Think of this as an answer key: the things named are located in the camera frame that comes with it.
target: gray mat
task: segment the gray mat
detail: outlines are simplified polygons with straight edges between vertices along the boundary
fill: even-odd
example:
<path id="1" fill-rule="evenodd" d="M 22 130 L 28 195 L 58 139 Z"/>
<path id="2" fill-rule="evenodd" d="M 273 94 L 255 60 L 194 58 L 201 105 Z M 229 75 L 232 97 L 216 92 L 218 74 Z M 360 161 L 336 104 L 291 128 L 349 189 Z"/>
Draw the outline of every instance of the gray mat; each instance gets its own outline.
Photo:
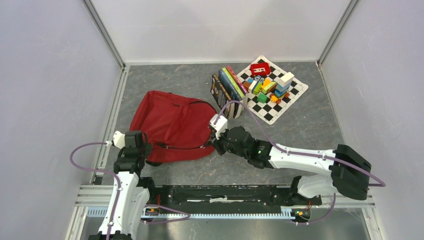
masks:
<path id="1" fill-rule="evenodd" d="M 236 73 L 249 63 L 231 63 Z M 275 62 L 309 89 L 273 125 L 262 123 L 265 132 L 279 144 L 315 150 L 335 149 L 343 143 L 324 82 L 314 62 Z M 126 132 L 144 95 L 150 90 L 198 98 L 211 103 L 217 110 L 211 93 L 211 76 L 226 63 L 173 64 L 131 66 L 120 106 L 116 130 Z M 228 127 L 243 126 L 254 138 L 265 139 L 255 121 L 247 112 L 231 119 Z M 112 148 L 107 170 L 113 169 L 118 150 Z M 290 184 L 293 177 L 311 175 L 295 169 L 258 169 L 247 160 L 216 152 L 199 160 L 165 163 L 158 167 L 146 165 L 141 172 L 153 177 L 157 185 L 212 185 L 212 184 Z M 113 179 L 105 176 L 103 185 Z"/>

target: blue block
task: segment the blue block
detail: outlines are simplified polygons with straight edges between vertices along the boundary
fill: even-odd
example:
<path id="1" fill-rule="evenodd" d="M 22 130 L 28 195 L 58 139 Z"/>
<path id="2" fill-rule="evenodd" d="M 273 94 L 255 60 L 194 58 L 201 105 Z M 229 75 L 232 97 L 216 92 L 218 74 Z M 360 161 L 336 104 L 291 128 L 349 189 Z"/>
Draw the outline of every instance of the blue block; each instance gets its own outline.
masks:
<path id="1" fill-rule="evenodd" d="M 286 87 L 283 87 L 283 88 L 280 88 L 280 89 L 275 88 L 275 90 L 279 91 L 280 93 L 285 93 L 289 90 L 289 87 L 290 86 L 286 86 Z"/>
<path id="2" fill-rule="evenodd" d="M 278 89 L 274 89 L 274 93 L 282 94 L 283 92 Z"/>
<path id="3" fill-rule="evenodd" d="M 284 90 L 288 90 L 290 87 L 290 84 L 287 84 L 285 86 L 281 86 L 280 84 L 275 88 L 278 89 L 280 92 L 283 92 Z"/>
<path id="4" fill-rule="evenodd" d="M 277 98 L 281 98 L 281 97 L 283 96 L 283 93 L 282 93 L 282 92 L 279 92 L 279 91 L 274 91 L 274 95 L 275 95 Z"/>
<path id="5" fill-rule="evenodd" d="M 277 87 L 275 87 L 275 89 L 283 90 L 283 86 L 281 86 L 280 84 L 277 84 Z"/>

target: colorful building block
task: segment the colorful building block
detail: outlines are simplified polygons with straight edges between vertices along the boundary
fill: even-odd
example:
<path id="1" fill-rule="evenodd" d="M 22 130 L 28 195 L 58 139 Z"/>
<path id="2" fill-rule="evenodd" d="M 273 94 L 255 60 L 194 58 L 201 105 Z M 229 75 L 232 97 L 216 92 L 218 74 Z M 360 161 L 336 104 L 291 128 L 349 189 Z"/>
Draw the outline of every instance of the colorful building block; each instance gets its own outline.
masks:
<path id="1" fill-rule="evenodd" d="M 244 89 L 246 89 L 247 92 L 249 92 L 249 87 L 250 86 L 251 86 L 251 84 L 249 82 L 247 82 L 247 81 L 244 81 L 243 82 L 243 87 L 244 87 Z"/>
<path id="2" fill-rule="evenodd" d="M 281 86 L 280 84 L 277 85 L 275 89 L 279 90 L 280 92 L 289 89 L 290 85 Z"/>
<path id="3" fill-rule="evenodd" d="M 257 95 L 257 101 L 263 104 L 267 102 L 267 98 L 267 95 L 263 94 L 262 92 Z"/>
<path id="4" fill-rule="evenodd" d="M 258 84 L 258 81 L 256 81 L 256 80 L 253 80 L 253 82 L 250 84 L 250 86 L 249 86 L 249 93 L 251 93 L 251 94 L 253 94 L 253 92 L 254 92 L 254 89 L 255 89 L 255 86 Z"/>
<path id="5" fill-rule="evenodd" d="M 268 94 L 269 92 L 271 92 L 272 90 L 274 90 L 277 86 L 277 83 L 275 81 L 271 81 L 268 84 L 266 84 L 264 87 L 262 87 L 262 93 L 264 94 Z"/>
<path id="6" fill-rule="evenodd" d="M 253 76 L 266 76 L 271 73 L 270 65 L 267 62 L 251 64 L 250 71 Z"/>
<path id="7" fill-rule="evenodd" d="M 292 83 L 294 77 L 295 77 L 295 75 L 293 75 L 293 73 L 288 72 L 284 76 L 282 76 L 281 78 L 276 77 L 274 79 L 274 81 L 276 83 L 278 83 L 279 85 L 281 85 L 282 87 L 285 87 L 285 86 Z"/>
<path id="8" fill-rule="evenodd" d="M 272 80 L 270 80 L 269 78 L 265 78 L 265 80 L 262 83 L 262 89 L 260 91 L 263 92 L 264 94 L 267 94 L 267 92 L 264 91 L 264 88 L 268 86 L 268 84 L 270 84 L 271 82 Z"/>
<path id="9" fill-rule="evenodd" d="M 283 94 L 282 92 L 279 92 L 279 91 L 274 91 L 274 95 L 275 95 L 277 98 L 281 98 L 284 94 Z"/>
<path id="10" fill-rule="evenodd" d="M 289 88 L 288 87 L 285 87 L 283 90 L 280 90 L 280 89 L 278 89 L 278 87 L 276 87 L 275 89 L 274 89 L 274 93 L 275 92 L 278 92 L 278 93 L 280 93 L 280 94 L 285 94 L 285 93 L 287 93 L 287 91 L 289 90 Z"/>
<path id="11" fill-rule="evenodd" d="M 262 87 L 262 82 L 258 81 L 256 86 L 254 87 L 253 94 L 258 95 L 259 92 L 261 91 L 261 87 Z"/>
<path id="12" fill-rule="evenodd" d="M 271 96 L 271 102 L 275 103 L 278 101 L 278 98 L 274 95 Z"/>

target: black base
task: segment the black base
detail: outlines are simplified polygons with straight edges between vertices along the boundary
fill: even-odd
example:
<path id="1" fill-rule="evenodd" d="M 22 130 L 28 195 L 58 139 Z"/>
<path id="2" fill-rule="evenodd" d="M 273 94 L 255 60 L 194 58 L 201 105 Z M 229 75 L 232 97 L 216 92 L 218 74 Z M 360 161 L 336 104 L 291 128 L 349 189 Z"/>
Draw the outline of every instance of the black base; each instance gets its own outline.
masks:
<path id="1" fill-rule="evenodd" d="M 290 188 L 282 185 L 162 185 L 156 186 L 149 203 L 190 214 L 272 214 L 281 213 L 281 206 L 306 206 L 309 200 L 313 206 L 322 205 L 320 196 L 294 200 Z"/>

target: black and white checkerboard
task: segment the black and white checkerboard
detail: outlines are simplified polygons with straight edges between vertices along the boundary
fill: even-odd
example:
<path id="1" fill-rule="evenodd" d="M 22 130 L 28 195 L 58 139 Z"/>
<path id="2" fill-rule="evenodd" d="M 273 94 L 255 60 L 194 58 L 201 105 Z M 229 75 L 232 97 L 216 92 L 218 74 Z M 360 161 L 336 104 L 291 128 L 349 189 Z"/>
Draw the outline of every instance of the black and white checkerboard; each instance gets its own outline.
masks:
<path id="1" fill-rule="evenodd" d="M 287 72 L 283 69 L 279 68 L 277 65 L 269 61 L 263 55 L 259 56 L 252 64 L 257 63 L 268 63 L 271 69 L 271 73 L 268 77 L 274 80 L 276 77 L 281 78 Z M 254 78 L 251 72 L 251 66 L 247 66 L 243 71 L 237 74 L 238 79 L 240 79 L 241 83 L 246 81 L 248 78 Z M 276 122 L 276 120 L 294 103 L 299 97 L 308 89 L 308 85 L 302 83 L 297 78 L 293 78 L 291 82 L 291 86 L 288 88 L 290 92 L 290 96 L 288 98 L 281 99 L 279 104 L 272 102 L 270 100 L 271 93 L 268 93 L 268 99 L 266 103 L 258 102 L 258 98 L 252 94 L 247 94 L 247 106 L 249 109 L 260 119 L 264 120 L 267 124 L 272 125 Z"/>

